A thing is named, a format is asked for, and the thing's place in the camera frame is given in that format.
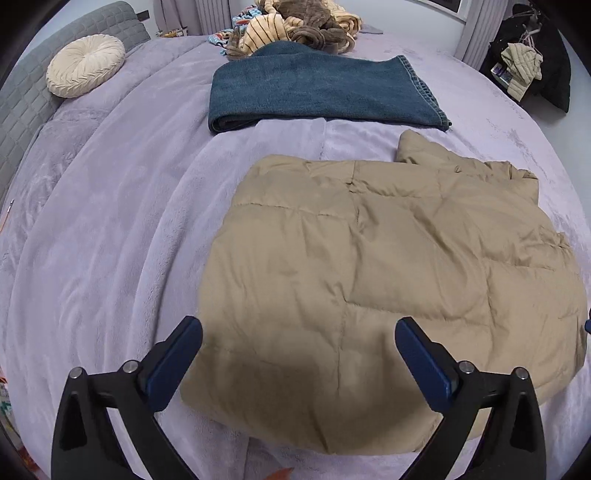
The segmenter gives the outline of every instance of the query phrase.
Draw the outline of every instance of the folded tan puffer coat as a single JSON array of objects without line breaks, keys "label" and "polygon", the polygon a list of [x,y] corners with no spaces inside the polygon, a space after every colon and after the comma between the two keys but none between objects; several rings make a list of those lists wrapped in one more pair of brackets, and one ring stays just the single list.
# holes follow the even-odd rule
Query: folded tan puffer coat
[{"label": "folded tan puffer coat", "polygon": [[526,367],[541,403],[569,383],[586,295],[535,176],[412,131],[397,160],[274,155],[251,168],[199,289],[188,405],[320,452],[416,450],[440,416],[394,345],[404,316],[481,370]]}]

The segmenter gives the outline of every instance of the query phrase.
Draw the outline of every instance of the white round pillow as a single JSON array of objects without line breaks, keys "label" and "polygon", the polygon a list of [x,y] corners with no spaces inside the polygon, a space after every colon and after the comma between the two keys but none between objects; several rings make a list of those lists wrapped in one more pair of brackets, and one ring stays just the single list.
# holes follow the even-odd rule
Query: white round pillow
[{"label": "white round pillow", "polygon": [[125,61],[123,42],[110,35],[90,35],[68,43],[47,68],[47,89],[75,98],[109,80]]}]

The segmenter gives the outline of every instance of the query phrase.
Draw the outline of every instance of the lavender fleece blanket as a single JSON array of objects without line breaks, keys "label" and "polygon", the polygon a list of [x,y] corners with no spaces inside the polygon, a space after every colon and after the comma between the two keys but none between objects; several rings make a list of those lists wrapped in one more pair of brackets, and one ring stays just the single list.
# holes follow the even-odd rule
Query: lavender fleece blanket
[{"label": "lavender fleece blanket", "polygon": [[[533,120],[475,70],[390,35],[360,34],[357,58],[405,55],[453,126],[421,133],[460,155],[509,160],[540,178],[540,206],[565,231],[591,293],[591,232],[567,174]],[[197,310],[209,246],[250,166],[268,154],[392,161],[401,125],[262,120],[213,135],[207,106],[227,60],[205,37],[157,39],[131,51],[104,85],[67,100],[40,131],[7,199],[0,234],[0,365],[22,439],[50,473],[53,426],[68,371],[111,371],[142,358]],[[261,89],[253,95],[264,95]],[[548,478],[591,433],[589,362],[543,407]],[[191,411],[178,393],[158,421],[203,479],[392,479],[414,453],[334,457],[268,445]],[[134,470],[148,478],[114,416]],[[458,476],[476,443],[456,464]]]}]

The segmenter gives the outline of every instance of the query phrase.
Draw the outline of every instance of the curtain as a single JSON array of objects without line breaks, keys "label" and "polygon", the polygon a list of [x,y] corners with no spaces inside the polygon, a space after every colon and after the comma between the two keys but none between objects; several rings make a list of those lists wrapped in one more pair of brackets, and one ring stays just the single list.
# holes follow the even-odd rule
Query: curtain
[{"label": "curtain", "polygon": [[154,0],[154,18],[165,33],[187,27],[189,35],[211,35],[232,26],[229,0]]},{"label": "curtain", "polygon": [[499,31],[509,0],[472,0],[455,58],[478,70]]}]

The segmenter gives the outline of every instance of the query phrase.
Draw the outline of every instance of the gray upholstered headboard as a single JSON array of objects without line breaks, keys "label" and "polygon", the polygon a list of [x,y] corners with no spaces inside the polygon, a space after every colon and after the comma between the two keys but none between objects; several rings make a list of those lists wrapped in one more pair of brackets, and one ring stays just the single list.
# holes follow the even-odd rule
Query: gray upholstered headboard
[{"label": "gray upholstered headboard", "polygon": [[134,9],[115,2],[74,20],[19,61],[0,89],[0,207],[33,135],[62,103],[47,90],[45,73],[53,56],[77,38],[105,33],[129,51],[150,39]]}]

